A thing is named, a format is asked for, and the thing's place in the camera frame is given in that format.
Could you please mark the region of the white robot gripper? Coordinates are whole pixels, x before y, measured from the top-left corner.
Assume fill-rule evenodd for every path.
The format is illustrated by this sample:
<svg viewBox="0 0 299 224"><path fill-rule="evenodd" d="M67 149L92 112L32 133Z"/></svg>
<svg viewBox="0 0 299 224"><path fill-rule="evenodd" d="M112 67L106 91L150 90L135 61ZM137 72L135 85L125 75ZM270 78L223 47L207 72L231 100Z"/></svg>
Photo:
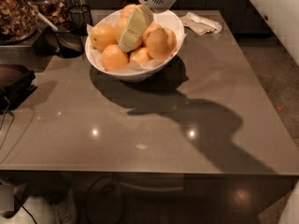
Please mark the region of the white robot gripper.
<svg viewBox="0 0 299 224"><path fill-rule="evenodd" d="M162 13L173 6L177 0L138 0L140 4L131 12L121 33L119 47L124 52L133 49L143 33L153 23L153 13Z"/></svg>

